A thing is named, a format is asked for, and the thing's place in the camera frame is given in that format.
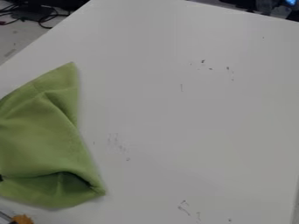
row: cable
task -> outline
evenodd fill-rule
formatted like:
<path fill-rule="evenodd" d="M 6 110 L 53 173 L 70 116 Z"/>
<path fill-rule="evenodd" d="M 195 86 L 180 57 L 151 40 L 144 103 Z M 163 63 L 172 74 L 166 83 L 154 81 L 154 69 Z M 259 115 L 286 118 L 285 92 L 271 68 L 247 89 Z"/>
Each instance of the cable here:
<path fill-rule="evenodd" d="M 9 13 L 4 13 L 2 15 L 0 15 L 0 17 L 4 17 L 4 16 L 8 16 L 8 15 L 11 15 L 11 12 Z M 13 23 L 16 23 L 18 20 L 20 20 L 19 18 L 15 19 L 15 20 L 12 20 L 10 22 L 4 22 L 4 21 L 0 21 L 0 25 L 11 25 Z"/>
<path fill-rule="evenodd" d="M 0 10 L 0 13 L 15 11 L 16 8 L 18 8 L 19 6 L 20 6 L 20 5 L 19 5 L 19 4 L 16 4 L 16 3 L 11 4 L 11 5 L 9 5 L 9 6 L 5 7 L 5 8 L 2 8 L 2 9 Z"/>
<path fill-rule="evenodd" d="M 48 15 L 48 16 L 45 16 L 45 17 L 42 17 L 42 18 L 38 21 L 38 24 L 39 24 L 40 27 L 50 30 L 50 29 L 52 29 L 53 27 L 43 25 L 43 23 L 48 22 L 48 21 L 50 21 L 50 20 L 52 20 L 52 19 L 54 19 L 54 18 L 56 18 L 56 17 L 68 17 L 69 15 L 71 15 L 71 11 L 68 11 L 68 14 L 59 14 L 59 13 L 57 12 L 57 10 L 56 10 L 54 7 L 52 7 L 52 9 L 54 10 L 54 13 L 55 13 L 55 14 L 53 14 L 53 15 Z"/>

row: green microfiber towel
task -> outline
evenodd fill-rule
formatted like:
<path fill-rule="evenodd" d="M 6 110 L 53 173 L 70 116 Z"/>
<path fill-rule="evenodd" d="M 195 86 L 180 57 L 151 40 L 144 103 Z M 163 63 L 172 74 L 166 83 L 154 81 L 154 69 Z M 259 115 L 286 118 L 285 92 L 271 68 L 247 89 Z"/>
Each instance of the green microfiber towel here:
<path fill-rule="evenodd" d="M 73 63 L 0 101 L 0 195 L 42 207 L 72 207 L 105 194 L 77 130 Z"/>

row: orange object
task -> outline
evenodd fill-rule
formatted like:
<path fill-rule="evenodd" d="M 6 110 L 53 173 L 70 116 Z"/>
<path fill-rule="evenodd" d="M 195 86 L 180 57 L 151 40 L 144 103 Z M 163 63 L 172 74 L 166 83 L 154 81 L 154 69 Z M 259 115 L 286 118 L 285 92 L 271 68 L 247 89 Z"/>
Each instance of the orange object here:
<path fill-rule="evenodd" d="M 25 214 L 16 215 L 12 218 L 12 220 L 17 222 L 18 224 L 33 224 L 32 219 Z"/>

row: white table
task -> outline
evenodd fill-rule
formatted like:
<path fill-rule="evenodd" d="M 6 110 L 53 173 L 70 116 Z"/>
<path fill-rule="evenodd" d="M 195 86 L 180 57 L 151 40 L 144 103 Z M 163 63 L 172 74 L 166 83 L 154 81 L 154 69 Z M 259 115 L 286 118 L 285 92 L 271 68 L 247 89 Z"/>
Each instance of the white table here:
<path fill-rule="evenodd" d="M 298 41 L 299 24 L 277 18 L 93 0 L 0 67 L 0 97 L 74 61 L 80 132 L 108 195 L 59 211 L 0 203 L 42 224 L 289 224 Z"/>

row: cloth fold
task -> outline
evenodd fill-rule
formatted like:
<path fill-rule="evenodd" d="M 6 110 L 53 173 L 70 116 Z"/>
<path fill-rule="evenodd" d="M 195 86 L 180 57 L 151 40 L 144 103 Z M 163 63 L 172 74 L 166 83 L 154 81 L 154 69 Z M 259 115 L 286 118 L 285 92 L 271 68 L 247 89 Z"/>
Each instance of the cloth fold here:
<path fill-rule="evenodd" d="M 76 127 L 78 86 L 68 63 L 0 100 L 1 196 L 72 207 L 105 194 Z"/>

